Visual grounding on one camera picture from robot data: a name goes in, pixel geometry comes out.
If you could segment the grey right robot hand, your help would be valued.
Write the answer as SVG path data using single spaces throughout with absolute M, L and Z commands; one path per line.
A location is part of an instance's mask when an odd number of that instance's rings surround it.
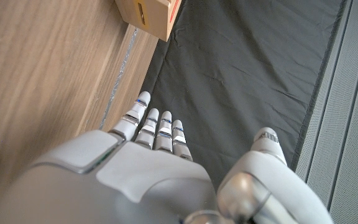
M 108 132 L 94 130 L 33 162 L 0 201 L 0 223 L 331 223 L 285 161 L 276 132 L 213 187 L 183 125 L 142 92 Z

